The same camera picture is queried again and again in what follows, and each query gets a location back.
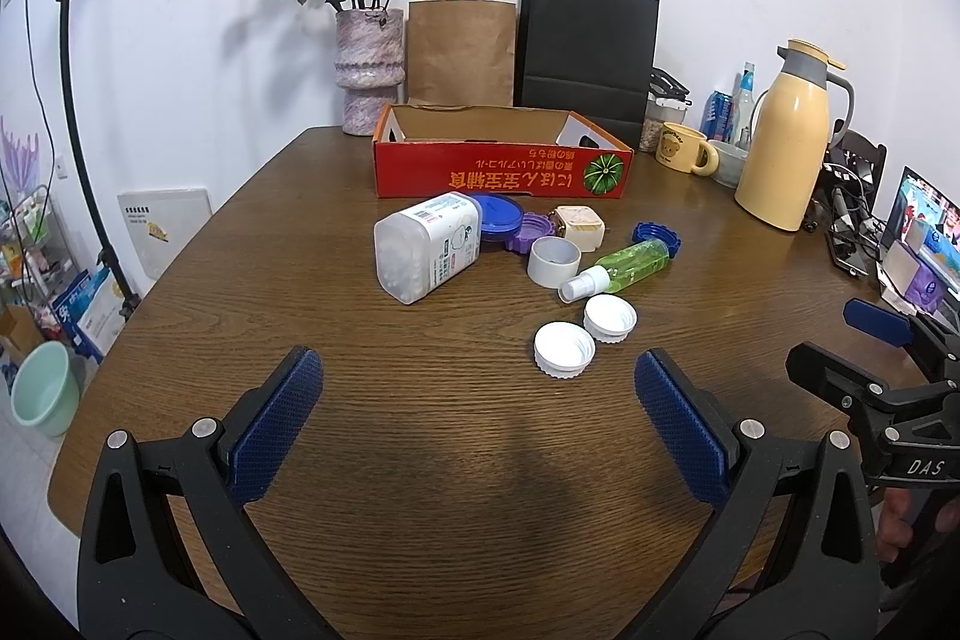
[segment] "table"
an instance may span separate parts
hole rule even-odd
[[[638,154],[623,199],[590,205],[629,243],[640,220],[683,248],[621,295],[640,324],[557,381],[532,339],[578,320],[484,252],[405,307],[383,292],[373,223],[419,199],[373,195],[370,142],[311,129],[211,218],[110,351],[66,435],[50,483],[75,533],[104,438],[176,437],[222,416],[294,344],[323,357],[325,390],[270,492],[248,506],[307,597],[347,640],[613,637],[661,585],[709,514],[693,501],[634,394],[632,369],[666,348],[734,418],[822,437],[841,417],[790,384],[787,351],[809,339],[894,384],[922,377],[901,351],[843,324],[872,297],[834,268],[823,236],[752,218],[733,192]],[[560,202],[527,199],[541,212]],[[175,506],[210,593],[229,595]],[[779,520],[743,572],[760,568]]]

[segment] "red box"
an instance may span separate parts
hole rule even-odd
[[[522,107],[384,107],[373,133],[380,197],[495,191],[619,199],[629,146],[575,112]]]

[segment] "marbled ceramic vase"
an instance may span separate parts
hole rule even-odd
[[[344,133],[373,135],[384,104],[397,102],[403,71],[403,10],[337,13],[337,85],[344,89]]]

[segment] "green liquid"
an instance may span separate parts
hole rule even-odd
[[[616,293],[659,272],[667,263],[670,263],[670,254],[666,245],[659,239],[645,239],[603,256],[596,265],[603,266],[610,276],[610,286],[606,292]]]

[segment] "human hand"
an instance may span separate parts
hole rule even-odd
[[[877,555],[880,561],[894,561],[901,548],[913,539],[913,528],[904,521],[909,514],[913,497],[907,488],[887,488],[883,492],[883,509],[877,524]],[[950,533],[960,525],[960,497],[949,501],[937,514],[936,530]]]

